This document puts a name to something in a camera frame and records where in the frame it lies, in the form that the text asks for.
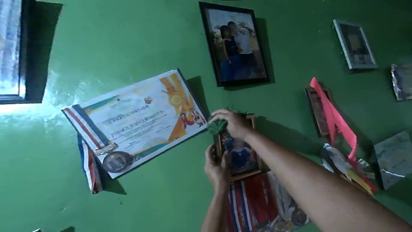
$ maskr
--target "green cloth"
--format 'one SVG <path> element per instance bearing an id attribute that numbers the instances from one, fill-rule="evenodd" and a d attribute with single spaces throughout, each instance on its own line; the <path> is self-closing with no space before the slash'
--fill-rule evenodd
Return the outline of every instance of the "green cloth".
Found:
<path id="1" fill-rule="evenodd" d="M 226 128 L 227 121 L 224 119 L 219 119 L 214 123 L 207 124 L 207 129 L 212 135 L 218 135 L 222 130 Z"/>

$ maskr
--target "framed photo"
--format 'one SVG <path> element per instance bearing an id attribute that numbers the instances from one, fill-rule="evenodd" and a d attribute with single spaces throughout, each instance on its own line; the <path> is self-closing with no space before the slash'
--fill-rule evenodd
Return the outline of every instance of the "framed photo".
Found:
<path id="1" fill-rule="evenodd" d="M 323 89 L 326 97 L 331 100 L 331 94 L 329 89 Z M 319 137 L 323 137 L 329 134 L 328 123 L 326 122 L 325 111 L 323 110 L 323 105 L 321 97 L 318 95 L 314 88 L 305 89 L 306 96 L 308 97 L 309 104 L 311 106 L 313 118 L 316 124 L 316 130 L 318 131 Z"/>
<path id="2" fill-rule="evenodd" d="M 247 114 L 246 120 L 252 128 L 256 127 L 254 114 Z M 245 141 L 232 138 L 226 130 L 216 136 L 215 148 L 219 159 L 226 150 L 231 150 L 228 162 L 232 182 L 262 172 L 262 160 L 255 150 Z"/>
<path id="3" fill-rule="evenodd" d="M 218 87 L 269 81 L 253 10 L 199 4 Z"/>
<path id="4" fill-rule="evenodd" d="M 0 104 L 26 103 L 29 4 L 5 0 L 0 17 Z"/>
<path id="5" fill-rule="evenodd" d="M 396 100 L 412 99 L 412 64 L 391 65 L 392 86 Z"/>
<path id="6" fill-rule="evenodd" d="M 333 20 L 349 69 L 378 67 L 365 32 L 360 25 Z"/>

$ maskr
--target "hand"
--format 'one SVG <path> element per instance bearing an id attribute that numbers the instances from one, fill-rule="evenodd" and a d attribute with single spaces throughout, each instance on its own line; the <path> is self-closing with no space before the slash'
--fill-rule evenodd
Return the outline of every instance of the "hand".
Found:
<path id="1" fill-rule="evenodd" d="M 216 151 L 213 145 L 210 145 L 205 152 L 206 163 L 205 163 L 205 173 L 213 185 L 216 192 L 226 191 L 229 189 L 229 167 L 227 166 L 227 157 L 229 151 L 225 151 L 222 157 L 221 163 L 215 162 Z"/>
<path id="2" fill-rule="evenodd" d="M 233 138 L 241 138 L 245 140 L 245 136 L 253 130 L 242 115 L 234 113 L 230 110 L 218 109 L 211 115 L 213 118 L 209 121 L 209 123 L 215 122 L 218 119 L 224 119 L 227 121 L 226 129 Z"/>

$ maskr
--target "certificate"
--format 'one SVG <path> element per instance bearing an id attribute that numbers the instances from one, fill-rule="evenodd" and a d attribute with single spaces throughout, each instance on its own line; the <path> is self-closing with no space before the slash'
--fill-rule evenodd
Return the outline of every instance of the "certificate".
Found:
<path id="1" fill-rule="evenodd" d="M 171 70 L 62 112 L 112 178 L 206 129 L 179 70 Z"/>

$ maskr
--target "person's left hand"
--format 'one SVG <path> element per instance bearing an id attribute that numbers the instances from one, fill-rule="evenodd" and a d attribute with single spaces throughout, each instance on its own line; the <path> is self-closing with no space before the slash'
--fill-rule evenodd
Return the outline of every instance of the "person's left hand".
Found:
<path id="1" fill-rule="evenodd" d="M 222 161 L 217 163 L 214 161 L 213 155 L 216 151 L 213 145 L 210 145 L 206 151 L 206 163 L 205 163 L 205 173 L 213 185 L 215 193 L 218 191 L 226 191 L 229 189 L 229 167 L 227 166 L 227 157 L 229 151 L 225 151 L 222 157 Z"/>

